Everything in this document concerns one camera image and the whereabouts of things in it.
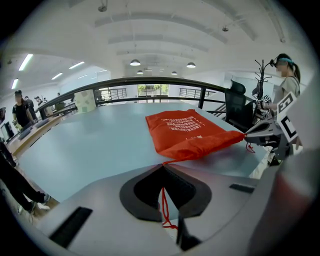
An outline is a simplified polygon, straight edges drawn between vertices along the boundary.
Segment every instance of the light blue tabletop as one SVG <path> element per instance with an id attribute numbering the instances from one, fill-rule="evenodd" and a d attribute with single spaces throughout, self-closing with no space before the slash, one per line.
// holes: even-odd
<path id="1" fill-rule="evenodd" d="M 218 117 L 187 103 L 132 103 L 101 106 L 75 114 L 53 127 L 19 159 L 21 168 L 57 201 L 88 184 L 171 159 L 156 153 L 145 116 L 195 109 L 226 131 L 237 130 Z M 198 160 L 176 164 L 230 176 L 248 177 L 266 151 L 255 153 L 242 141 Z"/>

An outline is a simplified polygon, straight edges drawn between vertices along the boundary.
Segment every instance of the window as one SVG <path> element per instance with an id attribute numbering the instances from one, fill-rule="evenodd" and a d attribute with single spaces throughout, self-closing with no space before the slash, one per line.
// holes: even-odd
<path id="1" fill-rule="evenodd" d="M 139 84 L 138 85 L 138 96 L 168 96 L 169 85 L 168 84 Z"/>

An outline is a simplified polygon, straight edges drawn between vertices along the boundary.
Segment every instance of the drawstring bag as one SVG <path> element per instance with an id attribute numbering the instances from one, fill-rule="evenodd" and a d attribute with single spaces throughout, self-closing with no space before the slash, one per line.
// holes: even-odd
<path id="1" fill-rule="evenodd" d="M 212 152 L 242 141 L 245 134 L 225 131 L 198 114 L 187 111 L 164 111 L 145 117 L 155 151 L 179 162 L 202 158 Z"/>

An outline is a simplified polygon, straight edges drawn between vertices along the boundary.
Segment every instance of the black slot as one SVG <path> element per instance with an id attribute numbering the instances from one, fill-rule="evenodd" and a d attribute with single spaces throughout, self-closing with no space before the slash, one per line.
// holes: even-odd
<path id="1" fill-rule="evenodd" d="M 255 188 L 253 186 L 247 186 L 242 184 L 233 183 L 230 187 L 230 189 L 238 190 L 241 192 L 252 194 L 255 191 Z"/>
<path id="2" fill-rule="evenodd" d="M 50 239 L 67 248 L 92 212 L 91 209 L 78 207 L 50 236 Z"/>

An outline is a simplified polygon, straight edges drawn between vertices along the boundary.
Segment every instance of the office chair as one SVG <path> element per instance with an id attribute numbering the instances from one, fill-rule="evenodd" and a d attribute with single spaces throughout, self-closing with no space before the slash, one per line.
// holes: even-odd
<path id="1" fill-rule="evenodd" d="M 231 82 L 231 88 L 225 89 L 225 121 L 245 133 L 253 126 L 253 103 L 246 105 L 246 88 L 243 84 Z"/>

